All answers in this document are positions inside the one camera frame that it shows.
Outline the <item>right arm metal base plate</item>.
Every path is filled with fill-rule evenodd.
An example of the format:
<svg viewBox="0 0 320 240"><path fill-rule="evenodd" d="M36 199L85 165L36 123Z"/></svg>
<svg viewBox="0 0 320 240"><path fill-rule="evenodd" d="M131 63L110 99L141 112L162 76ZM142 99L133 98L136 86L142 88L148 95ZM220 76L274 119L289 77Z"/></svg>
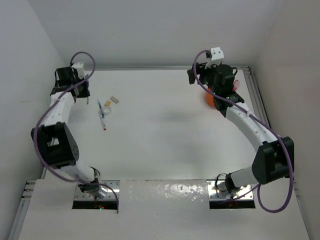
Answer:
<svg viewBox="0 0 320 240"><path fill-rule="evenodd" d="M207 191L211 201L226 201L231 198L237 201L253 200L251 185L241 186L238 190L229 193L224 185L225 180L208 180Z"/></svg>

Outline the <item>orange highlighter pen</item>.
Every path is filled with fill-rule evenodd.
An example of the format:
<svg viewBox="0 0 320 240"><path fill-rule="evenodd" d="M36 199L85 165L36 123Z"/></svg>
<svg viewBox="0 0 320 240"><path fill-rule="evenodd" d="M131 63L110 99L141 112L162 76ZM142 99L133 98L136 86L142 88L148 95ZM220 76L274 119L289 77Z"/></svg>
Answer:
<svg viewBox="0 0 320 240"><path fill-rule="evenodd" d="M238 79L236 79L234 82L233 82L233 91L236 91L240 86L240 81Z"/></svg>

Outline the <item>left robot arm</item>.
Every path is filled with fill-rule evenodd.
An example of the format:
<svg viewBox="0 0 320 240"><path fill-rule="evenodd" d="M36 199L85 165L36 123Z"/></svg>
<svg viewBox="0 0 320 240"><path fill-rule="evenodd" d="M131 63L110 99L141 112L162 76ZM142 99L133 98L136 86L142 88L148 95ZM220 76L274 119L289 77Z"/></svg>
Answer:
<svg viewBox="0 0 320 240"><path fill-rule="evenodd" d="M78 145L68 128L70 111L76 100L90 96L89 83L85 82L59 98L66 89L85 79L84 64L76 62L69 67L58 68L54 76L50 104L57 104L39 125L37 143L40 155L51 168L65 173L73 180L98 183L100 172L80 160Z"/></svg>

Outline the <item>orange round compartment container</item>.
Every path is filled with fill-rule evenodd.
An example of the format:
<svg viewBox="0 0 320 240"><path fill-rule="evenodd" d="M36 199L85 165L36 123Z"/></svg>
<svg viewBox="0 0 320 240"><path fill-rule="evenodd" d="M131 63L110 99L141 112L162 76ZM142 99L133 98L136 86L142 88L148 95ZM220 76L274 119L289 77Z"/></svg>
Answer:
<svg viewBox="0 0 320 240"><path fill-rule="evenodd" d="M204 100L208 106L215 108L214 97L207 91L205 92Z"/></svg>

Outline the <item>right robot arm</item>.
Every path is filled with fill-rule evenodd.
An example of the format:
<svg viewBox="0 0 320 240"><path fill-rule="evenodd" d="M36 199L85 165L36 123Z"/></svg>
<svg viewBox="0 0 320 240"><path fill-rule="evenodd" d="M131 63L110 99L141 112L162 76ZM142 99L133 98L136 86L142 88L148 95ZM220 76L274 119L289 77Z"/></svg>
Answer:
<svg viewBox="0 0 320 240"><path fill-rule="evenodd" d="M226 64L206 68L203 63L187 70L189 83L194 84L199 76L199 82L212 91L215 108L243 133L256 152L251 166L228 173L224 181L216 184L217 190L229 194L247 185L265 185L289 177L294 170L293 140L276 137L254 119L255 115L235 90L237 72Z"/></svg>

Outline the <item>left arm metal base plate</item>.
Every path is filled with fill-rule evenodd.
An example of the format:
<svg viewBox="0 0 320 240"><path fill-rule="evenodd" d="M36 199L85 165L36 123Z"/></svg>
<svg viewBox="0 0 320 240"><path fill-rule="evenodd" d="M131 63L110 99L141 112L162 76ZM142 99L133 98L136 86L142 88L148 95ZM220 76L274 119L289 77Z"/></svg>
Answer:
<svg viewBox="0 0 320 240"><path fill-rule="evenodd" d="M120 194L120 182L103 180L102 185L78 184L74 192L75 201L115 201Z"/></svg>

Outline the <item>teal capped pen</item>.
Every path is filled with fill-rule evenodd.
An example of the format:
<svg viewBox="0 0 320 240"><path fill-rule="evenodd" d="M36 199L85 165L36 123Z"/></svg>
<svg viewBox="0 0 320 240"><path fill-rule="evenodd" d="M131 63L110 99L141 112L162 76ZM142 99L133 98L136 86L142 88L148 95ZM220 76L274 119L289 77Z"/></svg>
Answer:
<svg viewBox="0 0 320 240"><path fill-rule="evenodd" d="M105 117L104 115L104 112L103 112L103 109L102 109L102 105L101 105L101 102L99 99L97 99L97 104L98 104L98 107L99 107L99 113L101 115L101 118L103 119Z"/></svg>

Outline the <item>beige eraser block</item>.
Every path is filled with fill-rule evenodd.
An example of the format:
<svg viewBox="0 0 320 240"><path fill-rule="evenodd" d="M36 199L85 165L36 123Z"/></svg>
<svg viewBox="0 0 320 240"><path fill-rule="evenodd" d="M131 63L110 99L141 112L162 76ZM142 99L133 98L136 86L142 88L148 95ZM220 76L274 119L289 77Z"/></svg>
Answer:
<svg viewBox="0 0 320 240"><path fill-rule="evenodd" d="M111 96L110 99L111 99L114 103L116 103L116 104L119 103L119 100L118 100L116 97L114 97L114 96Z"/></svg>

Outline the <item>blue gel pen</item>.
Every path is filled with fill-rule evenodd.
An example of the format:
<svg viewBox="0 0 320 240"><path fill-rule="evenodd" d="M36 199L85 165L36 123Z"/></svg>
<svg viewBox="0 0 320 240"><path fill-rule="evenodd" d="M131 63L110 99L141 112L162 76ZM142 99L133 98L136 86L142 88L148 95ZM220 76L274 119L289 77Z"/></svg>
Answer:
<svg viewBox="0 0 320 240"><path fill-rule="evenodd" d="M100 112L100 121L101 121L101 125L102 125L103 130L106 131L106 130L107 130L107 127L106 127L106 125L105 125L105 120L104 120L104 118L105 118L105 115L104 115L103 111L101 111L101 112Z"/></svg>

